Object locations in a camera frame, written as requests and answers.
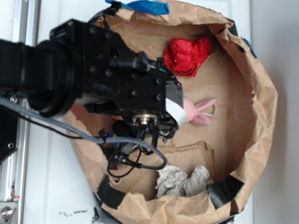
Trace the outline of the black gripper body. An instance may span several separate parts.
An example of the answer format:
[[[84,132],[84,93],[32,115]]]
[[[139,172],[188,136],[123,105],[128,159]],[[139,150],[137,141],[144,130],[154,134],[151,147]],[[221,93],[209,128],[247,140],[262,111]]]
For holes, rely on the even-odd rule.
[[[53,29],[50,42],[59,113],[81,104],[91,113],[120,116],[153,139],[174,137],[179,127],[166,112],[165,89],[181,84],[161,60],[134,52],[111,29],[74,19]]]

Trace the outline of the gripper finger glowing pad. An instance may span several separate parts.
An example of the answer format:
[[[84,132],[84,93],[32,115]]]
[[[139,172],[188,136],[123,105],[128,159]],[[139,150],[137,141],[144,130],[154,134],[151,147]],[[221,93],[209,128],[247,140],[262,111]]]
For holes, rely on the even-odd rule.
[[[166,85],[165,109],[166,112],[181,127],[187,120],[187,113],[184,110],[184,94],[180,85]]]

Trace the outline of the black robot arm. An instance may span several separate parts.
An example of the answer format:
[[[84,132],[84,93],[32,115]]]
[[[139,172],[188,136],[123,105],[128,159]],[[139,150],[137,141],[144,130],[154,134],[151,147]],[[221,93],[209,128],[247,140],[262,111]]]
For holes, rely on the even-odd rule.
[[[0,96],[26,99],[42,116],[81,105],[169,139],[187,119],[182,90],[162,61],[109,28],[72,19],[34,47],[0,40]]]

